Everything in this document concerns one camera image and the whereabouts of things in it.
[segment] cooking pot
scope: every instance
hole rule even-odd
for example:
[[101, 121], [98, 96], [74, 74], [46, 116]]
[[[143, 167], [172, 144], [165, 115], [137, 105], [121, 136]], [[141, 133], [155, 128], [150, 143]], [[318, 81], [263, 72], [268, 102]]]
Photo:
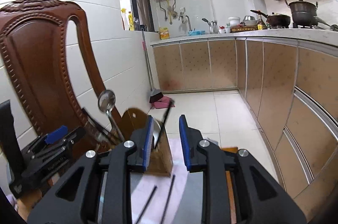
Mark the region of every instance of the cooking pot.
[[316, 5], [307, 1], [298, 0], [286, 5], [291, 9], [293, 22], [299, 26], [316, 26], [318, 22], [314, 19], [317, 16], [318, 2]]
[[266, 17], [266, 21], [272, 26], [272, 27], [276, 27], [276, 26], [280, 26], [280, 27], [286, 27], [288, 28], [291, 22], [291, 17], [288, 15], [284, 15], [284, 14], [272, 14], [272, 15], [266, 15], [264, 13], [262, 13], [261, 11], [257, 11], [257, 10], [250, 10], [251, 12], [254, 12], [258, 15], [262, 15], [264, 17]]

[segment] wooden chair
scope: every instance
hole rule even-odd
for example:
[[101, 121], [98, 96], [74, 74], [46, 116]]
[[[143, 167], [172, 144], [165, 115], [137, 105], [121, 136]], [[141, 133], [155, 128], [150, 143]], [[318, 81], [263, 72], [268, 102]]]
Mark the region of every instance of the wooden chair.
[[[0, 9], [0, 51], [9, 78], [36, 133], [66, 125], [69, 131], [87, 124], [69, 80], [65, 56], [68, 21], [77, 37], [89, 79], [97, 96], [105, 90], [90, 43], [86, 13], [74, 2], [16, 0]], [[112, 112], [117, 124], [121, 116]], [[93, 127], [87, 124], [88, 131]], [[75, 145], [83, 154], [95, 145], [86, 135]]]

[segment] pan handle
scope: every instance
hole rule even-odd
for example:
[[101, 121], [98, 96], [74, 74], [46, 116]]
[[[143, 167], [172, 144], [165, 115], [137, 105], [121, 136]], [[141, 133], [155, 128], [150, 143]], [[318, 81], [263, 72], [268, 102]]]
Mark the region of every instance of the pan handle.
[[262, 15], [262, 16], [264, 16], [264, 17], [266, 17], [266, 18], [268, 18], [268, 15], [267, 14], [264, 14], [264, 13], [262, 13], [261, 11], [258, 11], [258, 10], [250, 10], [251, 12], [253, 12], [253, 13], [256, 13], [256, 14], [258, 14], [258, 15]]

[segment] silver screw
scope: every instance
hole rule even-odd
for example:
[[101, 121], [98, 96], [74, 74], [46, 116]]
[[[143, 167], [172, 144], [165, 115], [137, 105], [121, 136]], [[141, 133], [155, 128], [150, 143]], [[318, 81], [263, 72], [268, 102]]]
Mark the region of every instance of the silver screw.
[[125, 141], [125, 142], [123, 143], [123, 145], [124, 145], [125, 147], [133, 147], [133, 146], [134, 146], [134, 142], [128, 140], [128, 141]]
[[247, 150], [239, 150], [238, 154], [242, 157], [247, 157], [249, 155], [249, 152]]
[[96, 152], [95, 151], [87, 151], [86, 156], [88, 158], [93, 158], [95, 156]]
[[210, 145], [210, 142], [208, 140], [200, 140], [199, 145], [201, 147], [207, 147]]

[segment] pink dustpan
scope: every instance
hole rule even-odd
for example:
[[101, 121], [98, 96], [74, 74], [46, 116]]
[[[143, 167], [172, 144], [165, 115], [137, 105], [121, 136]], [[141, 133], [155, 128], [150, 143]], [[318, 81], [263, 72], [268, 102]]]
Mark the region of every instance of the pink dustpan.
[[166, 109], [168, 108], [169, 102], [170, 102], [170, 98], [167, 96], [163, 96], [161, 99], [159, 99], [157, 102], [152, 103], [151, 105], [153, 107], [155, 107], [156, 109]]

